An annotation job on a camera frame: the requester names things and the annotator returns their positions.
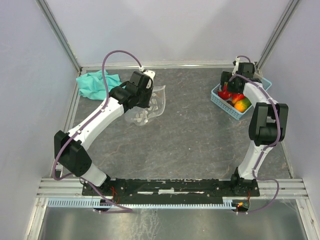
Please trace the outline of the red apple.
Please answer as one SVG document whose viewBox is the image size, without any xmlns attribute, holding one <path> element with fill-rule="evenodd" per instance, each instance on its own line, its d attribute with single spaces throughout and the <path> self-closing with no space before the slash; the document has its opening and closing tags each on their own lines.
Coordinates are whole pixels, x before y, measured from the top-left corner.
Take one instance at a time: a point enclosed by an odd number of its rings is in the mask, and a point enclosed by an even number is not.
<svg viewBox="0 0 320 240">
<path fill-rule="evenodd" d="M 228 99 L 230 99 L 230 98 L 232 97 L 233 94 L 227 90 L 227 85 L 224 85 L 224 86 L 223 86 L 223 89 L 222 89 L 222 90 L 219 90 L 219 91 L 217 92 L 217 95 L 218 95 L 222 100 L 228 100 Z"/>
</svg>

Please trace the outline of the green orange mango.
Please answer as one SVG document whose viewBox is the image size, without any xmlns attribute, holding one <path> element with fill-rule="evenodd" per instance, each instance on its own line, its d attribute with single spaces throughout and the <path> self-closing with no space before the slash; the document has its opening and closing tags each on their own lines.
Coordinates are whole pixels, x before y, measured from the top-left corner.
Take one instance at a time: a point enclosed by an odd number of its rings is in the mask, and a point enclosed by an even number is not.
<svg viewBox="0 0 320 240">
<path fill-rule="evenodd" d="M 240 113 L 244 113 L 251 105 L 252 104 L 251 104 L 250 100 L 247 97 L 245 97 L 245 98 L 238 100 L 234 104 L 234 108 L 237 111 L 239 111 Z"/>
</svg>

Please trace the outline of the clear dotted zip bag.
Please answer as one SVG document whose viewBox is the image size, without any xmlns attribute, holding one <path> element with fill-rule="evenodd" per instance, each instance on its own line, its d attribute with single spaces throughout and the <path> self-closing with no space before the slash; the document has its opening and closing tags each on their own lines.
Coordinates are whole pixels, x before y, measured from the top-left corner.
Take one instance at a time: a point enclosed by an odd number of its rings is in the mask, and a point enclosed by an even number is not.
<svg viewBox="0 0 320 240">
<path fill-rule="evenodd" d="M 156 86 L 153 88 L 149 107 L 141 108 L 135 106 L 124 114 L 124 119 L 127 123 L 135 124 L 136 126 L 145 126 L 153 119 L 163 114 L 166 107 L 166 86 Z"/>
</svg>

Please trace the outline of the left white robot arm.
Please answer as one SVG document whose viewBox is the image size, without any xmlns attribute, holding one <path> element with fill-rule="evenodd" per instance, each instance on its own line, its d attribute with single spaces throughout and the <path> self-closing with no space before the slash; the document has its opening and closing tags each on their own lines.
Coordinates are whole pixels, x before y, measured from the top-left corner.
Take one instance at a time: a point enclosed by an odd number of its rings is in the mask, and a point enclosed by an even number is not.
<svg viewBox="0 0 320 240">
<path fill-rule="evenodd" d="M 54 135 L 55 162 L 71 175 L 93 184 L 99 195 L 111 189 L 110 177 L 92 161 L 87 150 L 99 134 L 114 120 L 134 107 L 148 108 L 156 73 L 152 70 L 134 71 L 130 80 L 114 87 L 102 104 L 79 125 L 68 132 Z"/>
</svg>

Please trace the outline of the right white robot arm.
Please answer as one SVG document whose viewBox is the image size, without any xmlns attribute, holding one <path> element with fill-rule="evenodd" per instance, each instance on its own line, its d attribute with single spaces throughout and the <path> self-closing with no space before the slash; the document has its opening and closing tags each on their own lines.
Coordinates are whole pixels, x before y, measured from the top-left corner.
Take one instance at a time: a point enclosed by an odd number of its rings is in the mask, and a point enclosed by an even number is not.
<svg viewBox="0 0 320 240">
<path fill-rule="evenodd" d="M 262 80 L 254 78 L 256 66 L 253 62 L 243 62 L 240 56 L 233 61 L 233 70 L 223 72 L 220 85 L 233 94 L 243 94 L 253 107 L 248 135 L 250 145 L 244 160 L 237 168 L 239 178 L 229 183 L 231 193 L 242 195 L 248 189 L 245 180 L 258 178 L 258 171 L 267 154 L 286 134 L 289 107 L 274 100 L 264 89 Z"/>
</svg>

